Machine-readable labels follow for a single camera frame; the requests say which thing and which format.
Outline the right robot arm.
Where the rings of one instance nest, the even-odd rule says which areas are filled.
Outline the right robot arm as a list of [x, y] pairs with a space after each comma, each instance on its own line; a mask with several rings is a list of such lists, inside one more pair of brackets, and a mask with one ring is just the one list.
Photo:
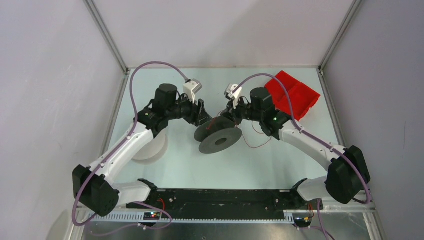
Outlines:
[[269, 91], [264, 87], [250, 92], [251, 102], [244, 102], [242, 88], [230, 84], [224, 92], [229, 100], [222, 113], [239, 125], [243, 120], [257, 122], [262, 132], [287, 143], [316, 161], [327, 175], [300, 180], [292, 189], [291, 204], [304, 209], [311, 200], [331, 197], [341, 204], [359, 202], [356, 195], [368, 189], [371, 180], [362, 151], [326, 142], [312, 135], [289, 114], [276, 109]]

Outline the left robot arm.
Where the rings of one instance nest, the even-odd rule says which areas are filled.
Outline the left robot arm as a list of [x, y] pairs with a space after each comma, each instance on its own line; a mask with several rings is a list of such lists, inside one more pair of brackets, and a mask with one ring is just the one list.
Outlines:
[[121, 170], [139, 153], [157, 145], [157, 138], [171, 120], [183, 119], [199, 127], [211, 119], [204, 101], [196, 99], [202, 84], [190, 80], [179, 94], [175, 85], [161, 84], [154, 98], [141, 111], [136, 111], [133, 123], [119, 142], [89, 166], [78, 165], [72, 172], [75, 202], [81, 203], [96, 215], [105, 217], [115, 207], [140, 202], [145, 208], [153, 208], [158, 194], [146, 180], [116, 183]]

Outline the dark grey spool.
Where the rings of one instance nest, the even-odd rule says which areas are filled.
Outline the dark grey spool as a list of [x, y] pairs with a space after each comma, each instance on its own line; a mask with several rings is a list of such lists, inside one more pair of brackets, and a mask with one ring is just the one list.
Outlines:
[[232, 120], [218, 116], [199, 126], [194, 139], [200, 142], [198, 149], [202, 154], [215, 154], [236, 144], [242, 133]]

